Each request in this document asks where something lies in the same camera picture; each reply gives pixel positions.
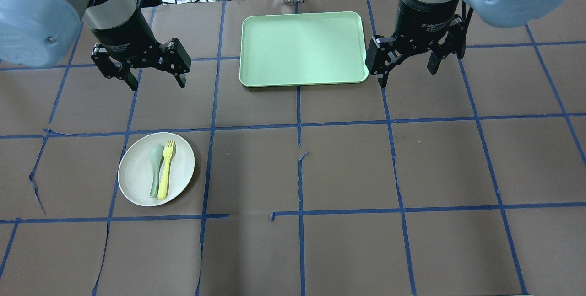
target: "fork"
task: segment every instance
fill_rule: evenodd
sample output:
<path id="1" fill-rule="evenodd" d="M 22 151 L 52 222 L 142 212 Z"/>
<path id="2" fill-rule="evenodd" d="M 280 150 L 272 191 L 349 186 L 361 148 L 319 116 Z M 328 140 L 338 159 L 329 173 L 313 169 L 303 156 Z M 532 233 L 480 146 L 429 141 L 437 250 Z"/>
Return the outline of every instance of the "fork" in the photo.
<path id="1" fill-rule="evenodd" d="M 166 198 L 167 193 L 169 192 L 169 169 L 171 167 L 171 157 L 173 156 L 174 149 L 175 141 L 168 141 L 165 145 L 165 149 L 163 150 L 165 167 L 163 168 L 163 177 L 161 178 L 161 183 L 159 184 L 159 193 L 157 194 L 157 198 L 159 198 L 159 200 Z"/>

